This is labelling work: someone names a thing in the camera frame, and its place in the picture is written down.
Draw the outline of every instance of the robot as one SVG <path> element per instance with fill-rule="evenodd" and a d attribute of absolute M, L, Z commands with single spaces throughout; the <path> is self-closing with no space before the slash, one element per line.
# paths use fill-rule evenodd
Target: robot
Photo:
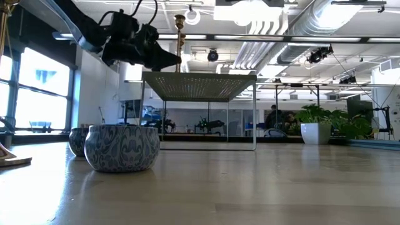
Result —
<path fill-rule="evenodd" d="M 71 0 L 41 1 L 59 14 L 82 49 L 97 54 L 108 66 L 116 61 L 124 61 L 142 64 L 152 71 L 160 71 L 182 61 L 179 56 L 163 50 L 157 43 L 159 34 L 157 29 L 151 26 L 157 8 L 147 24 L 140 26 L 134 18 L 142 0 L 138 2 L 132 14 L 125 14 L 122 9 L 119 12 L 108 11 L 99 22 L 85 15 Z M 102 21 L 109 14 L 112 18 L 111 24 L 102 25 Z"/>

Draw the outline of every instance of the black light fixture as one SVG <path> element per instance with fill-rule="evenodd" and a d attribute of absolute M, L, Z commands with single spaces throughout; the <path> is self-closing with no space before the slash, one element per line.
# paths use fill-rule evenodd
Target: black light fixture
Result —
<path fill-rule="evenodd" d="M 311 55 L 307 58 L 309 63 L 319 63 L 325 59 L 328 55 L 333 53 L 332 45 L 329 47 L 319 47 L 314 51 L 311 51 Z"/>
<path fill-rule="evenodd" d="M 357 80 L 355 76 L 349 76 L 347 78 L 341 79 L 339 84 L 357 84 Z"/>

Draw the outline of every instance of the cable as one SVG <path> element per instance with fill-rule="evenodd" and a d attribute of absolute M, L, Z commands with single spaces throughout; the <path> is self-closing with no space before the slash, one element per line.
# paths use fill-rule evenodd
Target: cable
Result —
<path fill-rule="evenodd" d="M 344 66 L 342 65 L 342 63 L 341 63 L 341 62 L 337 59 L 337 57 L 335 56 L 335 54 L 332 53 L 332 55 L 333 55 L 333 57 L 335 57 L 335 59 L 336 59 L 336 61 L 339 63 L 339 65 L 343 68 L 344 72 L 346 72 L 346 74 L 347 74 L 348 76 L 351 77 L 351 75 L 349 74 L 348 70 L 344 68 Z M 362 91 L 365 92 L 366 95 L 368 95 L 369 98 L 371 98 L 371 100 L 372 100 L 377 106 L 379 106 L 380 108 L 382 108 L 382 106 L 380 106 L 380 105 L 368 94 L 368 92 L 366 92 L 366 91 L 363 89 L 363 87 L 361 87 L 361 85 L 359 85 L 359 84 L 357 83 L 357 81 L 356 81 L 356 84 L 357 84 L 357 86 L 358 86 Z"/>
<path fill-rule="evenodd" d="M 103 22 L 104 18 L 106 18 L 106 16 L 110 13 L 114 13 L 114 11 L 108 11 L 106 13 L 104 13 L 101 17 L 101 19 L 99 20 L 98 24 L 101 25 L 101 23 Z"/>
<path fill-rule="evenodd" d="M 149 25 L 152 23 L 152 21 L 154 20 L 154 18 L 156 18 L 157 12 L 158 12 L 158 3 L 157 0 L 154 0 L 154 3 L 156 4 L 156 8 L 154 9 L 154 15 L 152 15 L 152 18 L 149 21 Z"/>
<path fill-rule="evenodd" d="M 389 96 L 392 94 L 392 92 L 394 91 L 394 88 L 396 88 L 397 83 L 399 82 L 400 77 L 397 79 L 397 81 L 394 83 L 394 86 L 392 88 L 392 90 L 390 91 L 389 95 L 386 97 L 385 101 L 383 101 L 382 106 L 385 105 L 386 101 L 389 99 Z"/>
<path fill-rule="evenodd" d="M 344 69 L 344 71 L 346 72 L 346 74 L 347 75 L 349 75 L 349 76 L 351 76 L 349 73 L 348 73 L 348 71 L 344 68 L 344 66 L 340 63 L 340 61 L 337 59 L 337 57 L 332 53 L 332 55 L 333 55 L 333 57 L 335 57 L 335 59 L 336 59 L 336 61 L 339 63 L 339 65 Z M 392 92 L 393 92 L 393 90 L 394 90 L 394 88 L 396 87 L 396 84 L 397 84 L 397 82 L 398 82 L 399 80 L 397 80 L 396 81 L 396 83 L 394 83 L 394 86 L 393 86 L 393 88 L 392 88 L 392 90 L 391 90 L 391 92 L 389 93 L 389 95 L 387 96 L 387 98 L 385 99 L 385 101 L 383 102 L 383 104 L 388 100 L 388 98 L 389 98 L 389 96 L 392 94 Z M 382 108 L 382 106 L 383 106 L 383 104 L 382 104 L 382 106 L 380 106 L 362 87 L 361 87 L 361 85 L 359 85 L 358 83 L 357 83 L 357 81 L 356 81 L 356 84 L 358 85 L 358 87 L 362 90 L 362 91 L 364 91 L 365 93 L 366 93 L 366 95 L 377 105 L 377 106 L 379 106 L 379 108 Z M 385 115 L 385 113 L 382 111 L 382 114 L 383 114 L 383 116 L 385 117 L 385 121 L 386 121 L 386 115 Z"/>
<path fill-rule="evenodd" d="M 141 3 L 142 3 L 142 0 L 139 0 L 139 2 L 137 3 L 137 6 L 136 6 L 136 8 L 135 8 L 135 11 L 133 11 L 133 13 L 131 14 L 131 16 L 134 16 L 134 15 L 137 13 L 137 11 L 138 11 L 139 6 L 140 6 Z"/>
<path fill-rule="evenodd" d="M 206 10 L 206 11 L 205 11 L 205 10 L 199 10 L 200 13 L 204 13 L 204 14 L 207 14 L 207 15 L 210 15 L 210 16 L 213 16 L 213 15 L 214 15 L 214 14 L 212 14 L 212 13 L 208 13 L 208 11 L 209 11 L 209 10 Z"/>

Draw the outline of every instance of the patterned bowl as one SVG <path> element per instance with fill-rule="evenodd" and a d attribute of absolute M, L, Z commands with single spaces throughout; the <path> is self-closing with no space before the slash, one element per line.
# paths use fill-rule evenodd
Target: patterned bowl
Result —
<path fill-rule="evenodd" d="M 89 128 L 72 128 L 69 134 L 69 148 L 75 156 L 85 157 L 84 147 Z"/>
<path fill-rule="evenodd" d="M 160 150 L 158 130 L 136 126 L 91 126 L 85 155 L 96 171 L 123 173 L 149 169 Z"/>

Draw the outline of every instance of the wall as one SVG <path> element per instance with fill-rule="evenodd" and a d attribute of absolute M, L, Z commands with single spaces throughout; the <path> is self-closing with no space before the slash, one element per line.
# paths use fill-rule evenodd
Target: wall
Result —
<path fill-rule="evenodd" d="M 72 127 L 81 124 L 101 124 L 99 107 L 106 124 L 116 124 L 119 74 L 80 48 L 77 49 L 76 64 L 79 69 L 74 82 Z"/>

